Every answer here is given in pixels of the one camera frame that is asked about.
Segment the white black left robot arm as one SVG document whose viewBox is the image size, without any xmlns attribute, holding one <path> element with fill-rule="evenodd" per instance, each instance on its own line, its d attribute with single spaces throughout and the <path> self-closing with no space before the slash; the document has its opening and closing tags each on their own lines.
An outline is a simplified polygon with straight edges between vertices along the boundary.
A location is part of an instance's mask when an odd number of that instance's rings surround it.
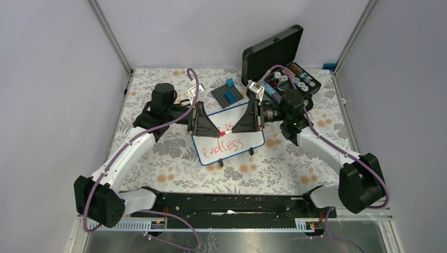
<svg viewBox="0 0 447 253">
<path fill-rule="evenodd" d="M 159 83 L 141 114 L 137 116 L 129 135 L 112 157 L 89 177 L 79 176 L 74 183 L 75 205 L 83 220 L 91 219 L 108 228 L 123 216 L 144 210 L 156 217 L 163 212 L 162 200 L 154 190 L 140 188 L 121 192 L 121 186 L 137 161 L 150 150 L 172 124 L 183 124 L 198 137 L 220 137 L 219 129 L 206 115 L 198 95 L 202 84 L 191 81 L 189 105 L 176 104 L 177 91 L 169 83 Z"/>
</svg>

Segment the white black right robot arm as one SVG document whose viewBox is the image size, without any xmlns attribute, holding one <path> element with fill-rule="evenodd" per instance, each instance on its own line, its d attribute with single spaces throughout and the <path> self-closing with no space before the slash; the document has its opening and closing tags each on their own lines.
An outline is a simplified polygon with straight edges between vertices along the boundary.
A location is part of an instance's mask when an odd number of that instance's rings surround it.
<svg viewBox="0 0 447 253">
<path fill-rule="evenodd" d="M 384 181 L 378 158 L 361 155 L 338 146 L 314 127 L 300 92 L 286 91 L 277 106 L 270 108 L 250 100 L 247 110 L 232 127 L 232 133 L 257 132 L 265 122 L 282 121 L 284 138 L 304 148 L 330 166 L 339 177 L 337 186 L 317 187 L 302 203 L 304 214 L 315 217 L 323 208 L 345 207 L 351 213 L 388 206 L 390 192 Z"/>
</svg>

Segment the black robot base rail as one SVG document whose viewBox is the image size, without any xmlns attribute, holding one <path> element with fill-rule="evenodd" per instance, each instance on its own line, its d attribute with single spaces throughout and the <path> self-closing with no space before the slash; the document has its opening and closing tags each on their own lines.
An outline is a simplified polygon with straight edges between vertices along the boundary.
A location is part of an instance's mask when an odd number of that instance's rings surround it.
<svg viewBox="0 0 447 253">
<path fill-rule="evenodd" d="M 200 224 L 305 218 L 321 221 L 326 214 L 336 217 L 335 211 L 316 207 L 307 193 L 289 196 L 159 192 L 151 210 L 164 220 L 180 217 Z"/>
</svg>

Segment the blue framed whiteboard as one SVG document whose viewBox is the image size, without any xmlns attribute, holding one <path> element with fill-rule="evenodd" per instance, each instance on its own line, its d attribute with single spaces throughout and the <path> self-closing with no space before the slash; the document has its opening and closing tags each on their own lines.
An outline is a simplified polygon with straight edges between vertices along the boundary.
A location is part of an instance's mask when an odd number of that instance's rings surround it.
<svg viewBox="0 0 447 253">
<path fill-rule="evenodd" d="M 209 115 L 220 131 L 229 131 L 244 114 L 248 103 L 235 105 Z M 224 160 L 251 148 L 256 149 L 265 144 L 262 131 L 250 133 L 228 133 L 219 138 L 192 136 L 193 146 L 203 166 Z"/>
</svg>

